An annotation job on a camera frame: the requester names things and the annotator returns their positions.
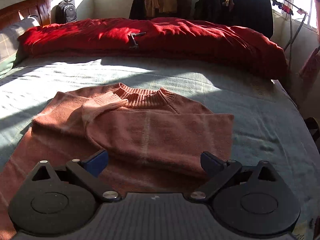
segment bed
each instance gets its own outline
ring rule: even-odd
[[[36,14],[40,24],[47,25],[43,4],[27,0],[0,10],[0,28],[19,21],[19,12]],[[271,162],[300,201],[296,235],[312,239],[309,222],[320,215],[316,145],[295,103],[277,80],[231,66],[143,57],[28,58],[0,79],[0,172],[31,119],[57,91],[117,82],[151,90],[165,87],[201,102],[214,113],[233,114],[231,158],[243,165],[257,165],[262,159]]]

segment sweater neckline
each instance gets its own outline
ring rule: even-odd
[[[155,108],[167,105],[176,96],[165,88],[159,90],[131,88],[123,83],[117,83],[106,87],[106,92],[111,91],[121,99],[127,99],[128,103],[124,105],[130,108]]]

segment robotic device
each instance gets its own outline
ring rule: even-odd
[[[242,166],[209,152],[200,160],[211,179],[190,195],[124,198],[96,178],[106,151],[55,169],[40,161],[10,202],[14,239],[295,239],[299,202],[270,163]]]

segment headboard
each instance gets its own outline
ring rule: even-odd
[[[50,24],[44,0],[25,0],[0,10],[0,30],[21,20],[21,16],[37,15],[41,26]]]

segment red comforter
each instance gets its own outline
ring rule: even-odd
[[[132,49],[130,33],[138,49]],[[19,37],[33,57],[50,55],[127,55],[199,59],[231,65],[268,79],[287,73],[284,51],[261,33],[205,21],[178,18],[87,19],[33,27]]]

